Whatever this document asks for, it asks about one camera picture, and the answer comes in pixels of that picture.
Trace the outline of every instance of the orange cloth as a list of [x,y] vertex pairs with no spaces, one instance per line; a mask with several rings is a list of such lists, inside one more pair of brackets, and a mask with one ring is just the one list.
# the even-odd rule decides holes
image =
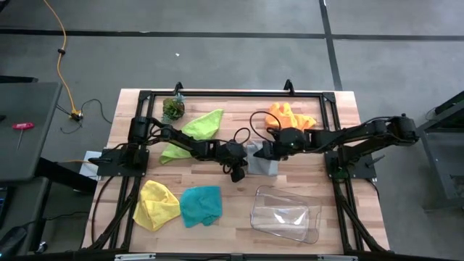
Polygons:
[[[281,106],[278,102],[272,104],[269,108],[269,113],[278,118],[281,122],[282,128],[297,128],[303,131],[304,129],[311,128],[316,124],[316,121],[306,115],[294,114],[291,111],[290,104],[287,102]],[[266,127],[278,128],[278,122],[274,117],[268,115],[265,118]]]

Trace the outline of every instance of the floor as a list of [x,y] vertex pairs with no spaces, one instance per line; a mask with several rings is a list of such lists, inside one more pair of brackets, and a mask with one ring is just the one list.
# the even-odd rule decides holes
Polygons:
[[[121,88],[182,81],[186,88],[281,89],[290,78],[299,90],[354,91],[361,120],[405,112],[420,125],[427,111],[464,89],[460,0],[49,1],[69,30],[130,32],[68,37],[62,72],[75,103],[100,99],[107,117]],[[11,0],[0,30],[11,28],[59,29],[41,0]],[[61,44],[61,36],[0,34],[0,75],[58,81]],[[64,91],[59,103],[70,107]],[[60,128],[76,125],[57,111],[43,156],[61,162],[101,150],[111,126],[99,113],[98,104],[88,105],[83,128],[67,135]],[[422,209],[436,185],[422,144],[376,154],[386,155],[376,170],[391,249],[462,259],[464,212]],[[46,215],[89,210],[91,200],[54,185]],[[49,251],[77,249],[86,218],[49,223]]]

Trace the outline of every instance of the white paper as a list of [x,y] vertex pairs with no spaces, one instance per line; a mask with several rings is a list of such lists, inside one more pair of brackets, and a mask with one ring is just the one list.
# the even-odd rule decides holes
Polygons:
[[[88,159],[92,157],[100,157],[101,155],[102,155],[102,152],[87,151],[86,155],[84,156],[84,160],[87,161]],[[98,169],[99,167],[97,165],[94,165],[91,163],[83,163],[82,166],[80,166],[79,174],[84,175],[85,177],[94,179],[96,181],[99,181],[101,177],[96,175],[96,172],[98,171]]]

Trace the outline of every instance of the potted plant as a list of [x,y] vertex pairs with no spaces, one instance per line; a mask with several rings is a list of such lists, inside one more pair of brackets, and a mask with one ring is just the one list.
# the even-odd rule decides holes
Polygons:
[[184,102],[185,97],[181,94],[176,94],[174,98],[166,98],[162,101],[162,121],[171,123],[180,119],[186,110]]

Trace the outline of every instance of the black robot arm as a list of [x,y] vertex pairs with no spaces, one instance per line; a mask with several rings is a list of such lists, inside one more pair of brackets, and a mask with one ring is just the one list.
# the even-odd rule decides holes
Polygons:
[[[298,153],[324,153],[339,147],[340,161],[356,162],[360,157],[390,145],[410,146],[418,139],[414,121],[406,115],[375,117],[361,125],[341,130],[300,131],[296,128],[268,128],[274,142],[263,141],[263,148],[255,157],[267,160],[287,160]],[[342,146],[349,142],[365,140],[354,146]]]
[[245,176],[242,167],[247,165],[244,159],[247,152],[243,144],[235,140],[196,140],[169,124],[161,123],[154,117],[135,117],[131,120],[128,145],[123,148],[126,149],[126,163],[132,165],[138,162],[137,148],[139,146],[151,146],[159,142],[169,142],[185,149],[196,160],[218,162],[224,166],[225,173],[231,173],[233,182],[238,182]]

